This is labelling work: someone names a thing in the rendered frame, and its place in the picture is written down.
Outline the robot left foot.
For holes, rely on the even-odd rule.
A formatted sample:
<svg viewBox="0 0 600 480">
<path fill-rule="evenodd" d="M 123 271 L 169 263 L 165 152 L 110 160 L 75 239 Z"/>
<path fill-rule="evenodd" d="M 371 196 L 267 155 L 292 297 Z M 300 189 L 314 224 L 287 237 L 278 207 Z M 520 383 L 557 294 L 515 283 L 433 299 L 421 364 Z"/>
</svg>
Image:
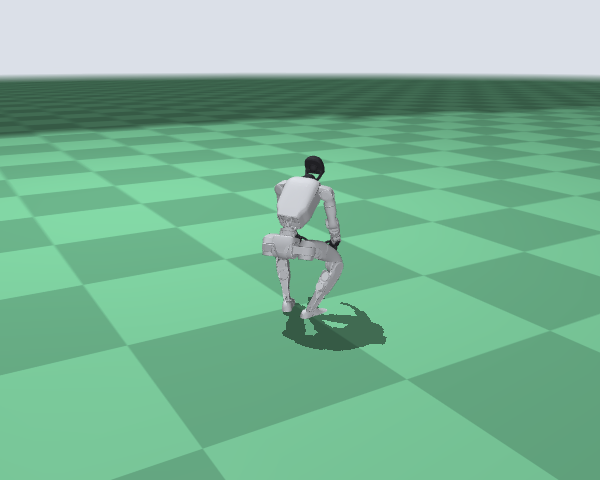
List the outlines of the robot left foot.
<svg viewBox="0 0 600 480">
<path fill-rule="evenodd" d="M 282 311 L 283 312 L 291 312 L 293 306 L 295 306 L 295 299 L 291 298 L 291 302 L 288 301 L 288 298 L 286 297 L 286 301 L 283 300 L 283 304 L 282 304 Z"/>
</svg>

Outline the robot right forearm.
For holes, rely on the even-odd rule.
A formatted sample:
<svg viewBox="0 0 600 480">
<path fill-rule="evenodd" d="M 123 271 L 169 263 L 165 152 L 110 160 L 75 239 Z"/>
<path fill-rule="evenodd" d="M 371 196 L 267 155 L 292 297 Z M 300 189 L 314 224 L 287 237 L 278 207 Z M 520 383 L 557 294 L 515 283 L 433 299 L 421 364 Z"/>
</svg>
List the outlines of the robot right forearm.
<svg viewBox="0 0 600 480">
<path fill-rule="evenodd" d="M 329 233 L 330 233 L 330 239 L 332 241 L 333 244 L 335 244 L 335 242 L 340 241 L 341 242 L 341 238 L 340 238 L 340 226 L 339 226 L 339 221 L 336 217 L 336 221 L 337 221 L 337 227 L 335 229 L 329 229 Z"/>
</svg>

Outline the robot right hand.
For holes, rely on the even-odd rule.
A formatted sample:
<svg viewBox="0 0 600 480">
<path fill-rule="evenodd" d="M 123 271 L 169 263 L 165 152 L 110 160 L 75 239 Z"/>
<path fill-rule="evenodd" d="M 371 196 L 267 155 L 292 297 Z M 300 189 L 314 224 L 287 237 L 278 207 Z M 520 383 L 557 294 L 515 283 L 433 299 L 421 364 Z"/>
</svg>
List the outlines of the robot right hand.
<svg viewBox="0 0 600 480">
<path fill-rule="evenodd" d="M 331 239 L 328 241 L 325 241 L 326 243 L 329 243 L 330 246 L 332 246 L 336 251 L 337 251 L 337 246 L 339 245 L 340 241 L 335 242 L 335 244 L 332 243 Z"/>
</svg>

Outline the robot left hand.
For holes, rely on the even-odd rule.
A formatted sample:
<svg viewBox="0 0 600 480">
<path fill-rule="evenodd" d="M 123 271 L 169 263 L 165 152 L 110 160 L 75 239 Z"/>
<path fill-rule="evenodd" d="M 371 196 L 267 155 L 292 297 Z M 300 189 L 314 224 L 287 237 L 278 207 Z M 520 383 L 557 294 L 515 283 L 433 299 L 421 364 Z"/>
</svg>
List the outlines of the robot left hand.
<svg viewBox="0 0 600 480">
<path fill-rule="evenodd" d="M 297 232 L 297 231 L 296 231 L 296 232 Z M 302 239 L 304 239 L 304 240 L 308 240 L 307 238 L 305 238 L 305 237 L 303 237 L 303 236 L 300 236 L 300 235 L 298 234 L 298 232 L 297 232 L 297 235 L 296 235 L 295 237 L 296 237 L 296 238 L 299 238 L 299 239 L 300 239 L 300 242 L 301 242 L 301 240 L 302 240 Z M 301 239 L 301 238 L 302 238 L 302 239 Z M 300 247 L 301 247 L 301 246 L 300 246 Z"/>
</svg>

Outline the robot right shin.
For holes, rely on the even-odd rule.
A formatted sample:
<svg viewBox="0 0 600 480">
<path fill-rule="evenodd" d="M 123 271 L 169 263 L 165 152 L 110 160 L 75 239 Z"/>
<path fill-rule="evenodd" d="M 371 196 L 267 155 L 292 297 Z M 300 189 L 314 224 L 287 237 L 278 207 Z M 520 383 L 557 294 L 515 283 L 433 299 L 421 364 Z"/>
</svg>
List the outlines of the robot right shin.
<svg viewBox="0 0 600 480">
<path fill-rule="evenodd" d="M 315 311 L 315 309 L 318 307 L 318 305 L 321 303 L 321 301 L 323 300 L 324 296 L 326 296 L 331 289 L 334 287 L 334 285 L 336 284 L 337 280 L 339 279 L 342 270 L 343 270 L 343 262 L 336 262 L 331 271 L 327 271 L 327 270 L 323 270 L 318 283 L 316 284 L 316 289 L 315 292 L 306 308 L 306 310 L 310 307 L 309 312 Z M 314 309 L 315 308 L 315 309 Z"/>
</svg>

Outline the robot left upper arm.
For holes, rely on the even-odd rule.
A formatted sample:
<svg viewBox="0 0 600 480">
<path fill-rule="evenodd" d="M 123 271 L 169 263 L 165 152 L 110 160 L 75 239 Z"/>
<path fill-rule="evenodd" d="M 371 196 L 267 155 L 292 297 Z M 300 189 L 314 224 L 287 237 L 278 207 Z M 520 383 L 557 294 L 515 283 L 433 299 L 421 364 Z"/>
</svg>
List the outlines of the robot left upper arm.
<svg viewBox="0 0 600 480">
<path fill-rule="evenodd" d="M 283 180 L 283 181 L 279 182 L 279 183 L 278 183 L 278 184 L 275 186 L 275 188 L 274 188 L 274 189 L 275 189 L 275 192 L 276 192 L 276 194 L 277 194 L 277 203 L 278 203 L 278 200 L 279 200 L 279 198 L 280 198 L 280 195 L 281 195 L 281 193 L 282 193 L 282 190 L 283 190 L 283 188 L 284 188 L 284 185 L 285 185 L 286 181 L 287 181 L 287 180 Z"/>
</svg>

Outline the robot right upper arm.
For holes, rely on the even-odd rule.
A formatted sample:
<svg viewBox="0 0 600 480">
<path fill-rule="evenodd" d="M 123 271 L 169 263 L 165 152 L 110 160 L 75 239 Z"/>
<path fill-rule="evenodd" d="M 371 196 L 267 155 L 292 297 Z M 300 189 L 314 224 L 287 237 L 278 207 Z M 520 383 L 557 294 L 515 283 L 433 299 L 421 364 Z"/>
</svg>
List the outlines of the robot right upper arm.
<svg viewBox="0 0 600 480">
<path fill-rule="evenodd" d="M 327 219 L 325 219 L 326 228 L 327 229 L 335 229 L 337 227 L 336 221 L 336 203 L 335 203 L 335 195 L 334 191 L 331 187 L 320 185 L 319 186 L 319 196 L 325 201 L 324 208 L 327 215 Z"/>
</svg>

